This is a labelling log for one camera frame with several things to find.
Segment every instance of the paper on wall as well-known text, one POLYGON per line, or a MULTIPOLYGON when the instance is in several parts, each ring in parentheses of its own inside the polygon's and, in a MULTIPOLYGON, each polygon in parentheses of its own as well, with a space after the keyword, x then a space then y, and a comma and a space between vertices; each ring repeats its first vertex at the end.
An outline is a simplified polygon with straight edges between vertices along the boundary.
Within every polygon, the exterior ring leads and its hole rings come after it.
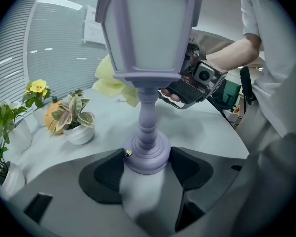
POLYGON ((95 22, 95 8, 88 6, 84 21, 84 41, 95 42, 105 45, 105 39, 101 24, 95 22))

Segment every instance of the handheld camera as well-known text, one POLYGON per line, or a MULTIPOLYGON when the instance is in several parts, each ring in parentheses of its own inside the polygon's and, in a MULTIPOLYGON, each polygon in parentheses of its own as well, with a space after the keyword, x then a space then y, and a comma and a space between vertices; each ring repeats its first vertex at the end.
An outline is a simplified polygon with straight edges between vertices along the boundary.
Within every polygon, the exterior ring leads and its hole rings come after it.
POLYGON ((159 98, 178 109, 186 109, 212 95, 219 88, 227 73, 227 70, 209 65, 206 62, 205 49, 195 42, 190 42, 180 71, 181 79, 167 87, 167 90, 171 94, 176 94, 185 105, 179 107, 161 94, 159 98), (197 55, 197 52, 199 52, 198 61, 196 65, 191 65, 192 56, 197 55))

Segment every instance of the lavender lamp post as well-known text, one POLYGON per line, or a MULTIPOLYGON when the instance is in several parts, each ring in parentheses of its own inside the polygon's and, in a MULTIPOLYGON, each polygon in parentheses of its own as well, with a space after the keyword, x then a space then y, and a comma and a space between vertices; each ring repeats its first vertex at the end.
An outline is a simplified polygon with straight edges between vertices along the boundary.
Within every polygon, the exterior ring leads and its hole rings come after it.
POLYGON ((180 79, 191 28, 201 0, 98 0, 101 23, 115 78, 138 88, 139 131, 126 142, 125 162, 140 174, 162 170, 170 143, 157 131, 158 88, 180 79))

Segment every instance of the screw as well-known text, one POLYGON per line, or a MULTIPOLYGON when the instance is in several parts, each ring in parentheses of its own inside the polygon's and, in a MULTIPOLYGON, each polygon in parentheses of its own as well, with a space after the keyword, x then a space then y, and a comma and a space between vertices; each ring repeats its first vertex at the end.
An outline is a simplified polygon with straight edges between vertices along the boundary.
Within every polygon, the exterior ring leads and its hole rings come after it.
POLYGON ((131 156, 132 155, 132 151, 130 149, 126 150, 126 156, 131 156))

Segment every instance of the white sleeve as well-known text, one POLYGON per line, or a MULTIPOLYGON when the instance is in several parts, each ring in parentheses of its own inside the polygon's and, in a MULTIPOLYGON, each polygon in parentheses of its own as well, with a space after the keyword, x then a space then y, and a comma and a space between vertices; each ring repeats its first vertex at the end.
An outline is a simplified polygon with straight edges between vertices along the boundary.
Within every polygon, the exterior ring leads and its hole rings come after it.
POLYGON ((257 20, 250 1, 241 0, 243 34, 255 34, 260 37, 257 20))

